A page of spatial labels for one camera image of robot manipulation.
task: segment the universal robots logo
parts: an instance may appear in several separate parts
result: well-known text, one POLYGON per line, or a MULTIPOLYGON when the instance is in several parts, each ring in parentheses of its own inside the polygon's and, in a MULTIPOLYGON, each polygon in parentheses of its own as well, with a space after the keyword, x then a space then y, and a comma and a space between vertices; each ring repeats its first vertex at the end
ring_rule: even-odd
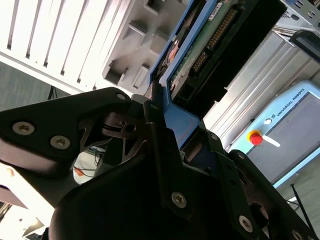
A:
POLYGON ((282 115, 284 112, 286 112, 286 109, 291 106, 295 100, 298 99, 298 97, 305 91, 304 88, 302 88, 283 108, 277 113, 277 114, 272 114, 271 118, 274 119, 275 117, 279 117, 282 115))

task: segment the red button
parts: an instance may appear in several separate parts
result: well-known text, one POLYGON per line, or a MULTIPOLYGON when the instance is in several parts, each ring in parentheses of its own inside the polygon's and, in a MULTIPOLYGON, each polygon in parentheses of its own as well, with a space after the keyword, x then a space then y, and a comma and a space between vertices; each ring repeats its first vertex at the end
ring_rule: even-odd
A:
POLYGON ((262 138, 262 136, 259 134, 259 133, 253 133, 250 135, 250 142, 253 144, 253 145, 259 145, 262 143, 262 141, 264 140, 262 138))

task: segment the white louvered panel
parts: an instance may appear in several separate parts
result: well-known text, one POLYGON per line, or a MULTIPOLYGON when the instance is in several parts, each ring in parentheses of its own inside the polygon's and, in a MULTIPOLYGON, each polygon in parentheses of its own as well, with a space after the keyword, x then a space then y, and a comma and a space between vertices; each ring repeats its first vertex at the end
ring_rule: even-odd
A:
POLYGON ((38 0, 19 0, 11 44, 11 50, 17 56, 25 57, 27 54, 37 7, 38 0))
POLYGON ((134 2, 0 0, 0 61, 70 94, 116 87, 102 69, 134 2))
POLYGON ((8 45, 15 0, 0 0, 0 49, 8 45))
POLYGON ((76 82, 80 76, 106 3, 107 0, 90 0, 83 11, 64 66, 68 81, 76 82))
POLYGON ((47 68, 60 74, 84 6, 84 0, 65 0, 53 35, 47 68))
POLYGON ((100 61, 103 61, 103 64, 101 66, 103 78, 105 78, 108 74, 108 72, 105 72, 104 69, 108 68, 109 66, 110 54, 112 53, 116 45, 116 42, 119 38, 120 31, 118 30, 122 24, 122 19, 124 18, 129 5, 130 5, 130 0, 122 0, 119 10, 115 16, 111 29, 106 38, 106 41, 104 42, 104 45, 102 47, 98 62, 100 63, 100 61))
POLYGON ((95 34, 93 43, 89 50, 89 53, 85 59, 81 74, 80 74, 80 84, 92 89, 95 85, 93 78, 102 78, 101 68, 103 66, 103 52, 102 49, 106 41, 110 41, 110 31, 112 24, 115 22, 115 17, 117 12, 120 10, 121 1, 119 0, 109 0, 107 3, 108 7, 103 14, 102 22, 95 34))
POLYGON ((46 60, 62 0, 42 0, 30 48, 30 59, 40 65, 46 60))

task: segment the emergency stop button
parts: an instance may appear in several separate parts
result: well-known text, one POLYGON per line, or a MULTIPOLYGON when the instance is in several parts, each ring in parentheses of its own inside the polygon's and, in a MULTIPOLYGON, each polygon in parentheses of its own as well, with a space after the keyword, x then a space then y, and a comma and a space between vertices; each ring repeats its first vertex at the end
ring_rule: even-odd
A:
POLYGON ((247 139, 250 143, 252 143, 255 146, 261 144, 264 140, 257 130, 249 132, 247 135, 247 139))

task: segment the circuit board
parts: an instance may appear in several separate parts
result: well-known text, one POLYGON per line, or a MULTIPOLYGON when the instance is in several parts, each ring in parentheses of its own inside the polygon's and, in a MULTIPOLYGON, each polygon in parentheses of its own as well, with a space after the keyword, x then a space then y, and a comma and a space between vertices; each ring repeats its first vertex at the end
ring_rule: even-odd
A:
POLYGON ((198 37, 172 76, 170 80, 171 92, 179 84, 183 76, 189 75, 190 70, 196 73, 202 67, 209 56, 206 53, 206 49, 213 50, 228 25, 236 16, 237 10, 233 6, 237 3, 238 0, 223 0, 217 3, 198 37))

